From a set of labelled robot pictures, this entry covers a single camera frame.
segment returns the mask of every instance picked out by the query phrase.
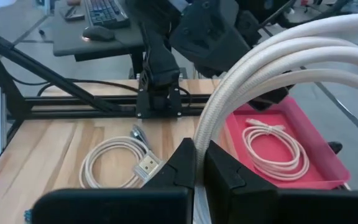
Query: red tray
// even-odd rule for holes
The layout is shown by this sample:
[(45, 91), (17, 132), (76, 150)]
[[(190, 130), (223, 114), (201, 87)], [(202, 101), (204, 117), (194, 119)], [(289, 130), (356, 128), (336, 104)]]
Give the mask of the red tray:
[[(246, 119), (249, 118), (269, 125), (284, 125), (285, 132), (298, 140), (304, 147), (310, 159), (309, 171), (302, 178), (291, 182), (275, 180), (259, 172), (254, 167), (241, 136), (242, 131), (249, 125), (246, 123)], [(289, 96), (280, 104), (273, 105), (269, 110), (262, 113), (252, 109), (249, 105), (244, 105), (229, 115), (226, 120), (226, 126), (231, 134), (239, 161), (277, 187), (333, 189), (350, 179), (349, 171), (311, 124), (295, 100)], [(272, 136), (256, 138), (252, 142), (252, 147), (264, 159), (282, 162), (292, 159), (286, 146)]]

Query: wooden table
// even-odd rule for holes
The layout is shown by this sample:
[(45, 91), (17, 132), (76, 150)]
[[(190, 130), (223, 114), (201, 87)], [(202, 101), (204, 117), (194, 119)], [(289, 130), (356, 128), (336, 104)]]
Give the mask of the wooden table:
[[(137, 87), (135, 80), (123, 83)], [(184, 80), (181, 86), (192, 94), (212, 93), (216, 81)], [(82, 84), (94, 95), (133, 94), (120, 88)], [(44, 95), (67, 95), (49, 88)], [(24, 121), (0, 157), (0, 223), (23, 224), (24, 211), (30, 209), (43, 194), (56, 189), (78, 188), (78, 172), (85, 155), (97, 143), (114, 136), (128, 136), (133, 124), (144, 129), (150, 145), (160, 159), (167, 160), (185, 137), (193, 137), (199, 117), (155, 119), (135, 118), (69, 119)], [(234, 157), (231, 142), (224, 131), (221, 144)], [(102, 185), (114, 187), (132, 174), (133, 155), (125, 150), (109, 151), (94, 167), (94, 175)]]

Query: cable connector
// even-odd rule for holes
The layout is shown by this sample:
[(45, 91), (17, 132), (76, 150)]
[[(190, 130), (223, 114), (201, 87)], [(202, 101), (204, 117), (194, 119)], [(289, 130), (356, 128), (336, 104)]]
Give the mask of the cable connector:
[(261, 121), (258, 121), (256, 119), (247, 119), (246, 123), (248, 124), (252, 124), (253, 126), (260, 126), (260, 127), (266, 127), (268, 128), (268, 131), (266, 132), (266, 135), (270, 135), (272, 133), (273, 130), (278, 130), (278, 131), (284, 131), (285, 127), (284, 125), (275, 125), (275, 126), (271, 126), (268, 124), (265, 124)]
[(139, 164), (134, 167), (134, 172), (144, 182), (147, 182), (161, 169), (162, 166), (163, 161), (157, 158), (152, 151), (147, 151)]

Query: black desk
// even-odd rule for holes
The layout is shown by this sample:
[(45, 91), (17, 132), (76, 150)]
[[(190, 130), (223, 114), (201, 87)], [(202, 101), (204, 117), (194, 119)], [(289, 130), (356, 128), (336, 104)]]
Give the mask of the black desk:
[[(90, 26), (88, 18), (76, 22), (66, 22), (60, 14), (60, 9), (68, 7), (66, 1), (55, 3), (55, 17), (53, 18), (53, 54), (57, 57), (74, 55), (77, 62), (97, 58), (113, 57), (129, 54), (132, 59), (134, 73), (142, 71), (144, 44), (137, 21), (129, 14), (125, 0), (118, 0), (131, 20), (131, 26), (116, 29), (116, 39), (119, 41), (96, 42), (84, 40), (82, 33)], [(84, 3), (78, 6), (85, 13)]]

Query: coiled cable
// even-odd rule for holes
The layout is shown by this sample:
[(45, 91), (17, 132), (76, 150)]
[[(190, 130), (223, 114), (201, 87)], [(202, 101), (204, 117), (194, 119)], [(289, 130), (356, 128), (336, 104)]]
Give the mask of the coiled cable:
[[(117, 138), (111, 138), (106, 141), (101, 142), (96, 147), (94, 147), (84, 158), (80, 173), (79, 173), (79, 180), (81, 187), (87, 188), (87, 186), (91, 188), (102, 188), (101, 186), (94, 178), (93, 176), (93, 164), (97, 160), (98, 157), (102, 156), (107, 151), (113, 150), (113, 149), (128, 149), (133, 153), (135, 156), (137, 162), (139, 162), (146, 154), (146, 152), (149, 150), (147, 146), (142, 142), (132, 137), (117, 137)], [(122, 185), (118, 186), (119, 188), (129, 188), (134, 187), (136, 183), (138, 182), (139, 178), (135, 174), (133, 174), (128, 181), (123, 183)]]
[(340, 70), (305, 70), (282, 74), (316, 62), (358, 65), (358, 47), (355, 45), (337, 39), (325, 39), (328, 43), (322, 44), (325, 41), (321, 38), (326, 37), (314, 37), (352, 29), (358, 29), (358, 14), (321, 19), (294, 27), (257, 45), (228, 71), (209, 98), (194, 135), (198, 175), (194, 215), (197, 224), (211, 223), (203, 187), (203, 162), (209, 142), (220, 132), (226, 116), (261, 94), (298, 82), (339, 82), (358, 88), (358, 75)]
[[(310, 166), (309, 157), (303, 146), (295, 138), (284, 131), (284, 126), (270, 126), (255, 119), (247, 119), (246, 122), (252, 126), (243, 130), (242, 140), (244, 141), (257, 170), (268, 177), (281, 181), (298, 180), (307, 173)], [(291, 152), (293, 159), (288, 162), (275, 162), (261, 158), (252, 148), (252, 141), (261, 135), (275, 136), (286, 145)], [(303, 160), (302, 168), (299, 171), (294, 172), (298, 169), (301, 158)]]

